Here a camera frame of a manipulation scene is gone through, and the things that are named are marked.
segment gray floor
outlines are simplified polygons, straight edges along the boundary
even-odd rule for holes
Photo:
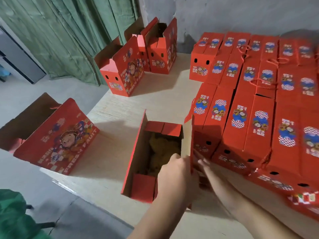
[[[0,82],[0,127],[43,92],[59,103],[71,97],[87,114],[107,90],[106,86],[96,87],[74,78],[49,80],[44,77],[32,85],[9,76],[5,83]],[[38,167],[18,160],[3,150],[0,150],[0,188],[22,193],[26,201],[34,206],[28,214],[36,222],[57,221],[56,228],[45,229],[52,238],[117,239],[126,238],[132,231],[131,226],[118,218],[54,184]]]

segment person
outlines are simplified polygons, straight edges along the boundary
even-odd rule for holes
[[[254,239],[301,239],[276,217],[235,189],[200,154],[196,153],[195,157],[197,169],[206,175],[224,207],[246,227]],[[190,172],[190,157],[172,155],[158,174],[156,199],[128,239],[169,238],[193,201],[198,187],[198,173],[195,170],[192,174]]]

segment green fabric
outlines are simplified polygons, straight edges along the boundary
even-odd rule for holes
[[[94,56],[138,17],[135,0],[0,0],[0,17],[52,78],[106,84]]]
[[[23,196],[0,189],[0,239],[50,239],[32,217],[26,215]]]

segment stack of red boxes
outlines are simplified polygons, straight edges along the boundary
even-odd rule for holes
[[[217,35],[219,50],[205,55]],[[311,44],[233,32],[221,40],[204,33],[192,52],[190,79],[204,82],[188,115],[194,115],[194,149],[319,220],[318,68]]]

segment oval hole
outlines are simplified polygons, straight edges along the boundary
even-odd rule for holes
[[[308,184],[304,184],[304,183],[300,183],[300,184],[298,184],[298,185],[301,186],[301,187],[309,187]]]

